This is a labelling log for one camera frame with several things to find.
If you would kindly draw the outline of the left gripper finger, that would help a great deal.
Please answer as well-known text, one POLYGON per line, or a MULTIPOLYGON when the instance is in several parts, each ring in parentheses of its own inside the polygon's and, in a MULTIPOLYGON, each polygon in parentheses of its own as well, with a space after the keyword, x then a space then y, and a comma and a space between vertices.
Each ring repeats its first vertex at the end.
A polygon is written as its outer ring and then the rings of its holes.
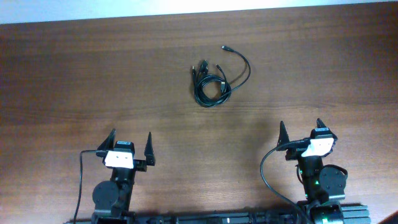
POLYGON ((114 140, 116 137, 116 130, 112 129, 108 137, 98 146, 98 151, 107 151, 114 148, 114 140))
POLYGON ((154 150, 153 150, 153 145, 152 145, 152 133, 149 132, 148 138, 147 138, 147 143, 146 147, 144 150, 144 155, 146 157, 146 163, 148 166, 154 166, 155 165, 155 155, 154 155, 154 150))

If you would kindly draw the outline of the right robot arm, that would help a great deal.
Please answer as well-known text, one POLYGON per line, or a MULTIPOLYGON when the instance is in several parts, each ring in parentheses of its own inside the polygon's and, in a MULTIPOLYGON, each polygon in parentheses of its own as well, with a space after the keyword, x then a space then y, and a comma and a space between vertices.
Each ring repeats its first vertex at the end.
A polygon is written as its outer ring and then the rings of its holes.
POLYGON ((323 158, 333 152, 338 138, 321 119, 309 137, 291 141, 285 124, 280 122, 277 145, 286 152, 287 161, 297 161, 297 175, 306 201, 298 204, 314 223, 344 223, 340 202, 345 199, 346 169, 329 164, 323 158))

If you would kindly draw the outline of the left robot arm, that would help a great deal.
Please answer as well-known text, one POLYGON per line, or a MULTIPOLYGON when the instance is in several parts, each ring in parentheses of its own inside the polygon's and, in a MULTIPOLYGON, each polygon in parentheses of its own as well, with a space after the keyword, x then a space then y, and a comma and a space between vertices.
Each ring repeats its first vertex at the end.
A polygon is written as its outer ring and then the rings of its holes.
POLYGON ((145 172, 155 165, 152 134, 148 134, 144 149, 145 159, 135 159, 134 143, 116 141, 116 130, 97 148, 96 155, 103 159, 105 167, 112 170, 111 178, 100 182, 93 190, 95 209, 92 224, 131 224, 136 215, 129 210, 134 179, 137 172, 145 172))

